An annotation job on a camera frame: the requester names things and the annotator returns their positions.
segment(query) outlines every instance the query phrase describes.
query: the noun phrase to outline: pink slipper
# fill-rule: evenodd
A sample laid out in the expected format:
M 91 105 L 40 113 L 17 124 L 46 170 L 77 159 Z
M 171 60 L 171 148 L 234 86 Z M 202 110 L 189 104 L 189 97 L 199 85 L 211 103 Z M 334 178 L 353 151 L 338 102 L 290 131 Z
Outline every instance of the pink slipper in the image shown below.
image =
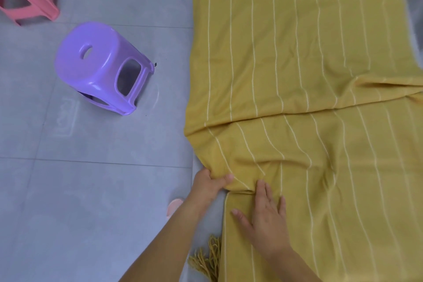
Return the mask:
M 166 218 L 170 219 L 173 213 L 178 209 L 179 206 L 184 202 L 183 199 L 174 199 L 172 202 L 170 202 L 169 206 L 167 207 L 167 214 Z

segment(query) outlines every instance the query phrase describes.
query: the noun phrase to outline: forearm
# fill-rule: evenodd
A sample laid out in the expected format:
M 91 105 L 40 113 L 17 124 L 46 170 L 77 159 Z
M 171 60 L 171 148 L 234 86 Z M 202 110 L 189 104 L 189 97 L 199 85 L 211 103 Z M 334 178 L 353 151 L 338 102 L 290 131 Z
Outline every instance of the forearm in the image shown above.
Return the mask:
M 293 249 L 275 256 L 269 263 L 284 282 L 322 282 Z
M 199 219 L 195 205 L 184 202 L 119 282 L 178 281 Z

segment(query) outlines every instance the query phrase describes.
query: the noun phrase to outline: person's right hand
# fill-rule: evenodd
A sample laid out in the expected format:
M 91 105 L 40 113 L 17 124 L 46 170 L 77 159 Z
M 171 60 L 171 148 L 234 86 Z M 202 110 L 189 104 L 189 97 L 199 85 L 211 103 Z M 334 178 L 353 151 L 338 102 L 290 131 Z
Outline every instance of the person's right hand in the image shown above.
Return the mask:
M 292 251 L 286 225 L 286 201 L 280 198 L 279 210 L 272 197 L 272 189 L 263 180 L 257 181 L 255 208 L 252 223 L 237 209 L 232 214 L 241 230 L 256 250 L 268 261 L 284 252 Z

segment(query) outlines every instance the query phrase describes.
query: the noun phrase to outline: purple plastic stool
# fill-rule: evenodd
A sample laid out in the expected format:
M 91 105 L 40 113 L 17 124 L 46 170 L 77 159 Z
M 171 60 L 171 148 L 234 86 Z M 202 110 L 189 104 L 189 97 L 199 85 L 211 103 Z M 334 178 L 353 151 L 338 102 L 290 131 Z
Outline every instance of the purple plastic stool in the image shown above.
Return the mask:
M 130 59 L 141 65 L 140 74 L 127 96 L 119 92 L 117 81 Z M 62 41 L 56 54 L 57 75 L 99 107 L 129 115 L 154 65 L 113 28 L 96 22 L 83 23 Z M 92 96 L 104 104 L 93 101 Z

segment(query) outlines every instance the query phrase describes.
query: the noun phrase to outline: tiled floor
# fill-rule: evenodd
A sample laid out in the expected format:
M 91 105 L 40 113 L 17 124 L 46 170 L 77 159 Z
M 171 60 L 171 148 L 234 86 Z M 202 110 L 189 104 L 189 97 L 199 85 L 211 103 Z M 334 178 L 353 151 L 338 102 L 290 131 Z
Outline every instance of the tiled floor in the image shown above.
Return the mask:
M 0 12 L 0 281 L 117 282 L 191 186 L 183 135 L 192 0 L 58 0 L 15 26 Z M 60 41 L 97 20 L 157 63 L 119 116 L 56 78 Z

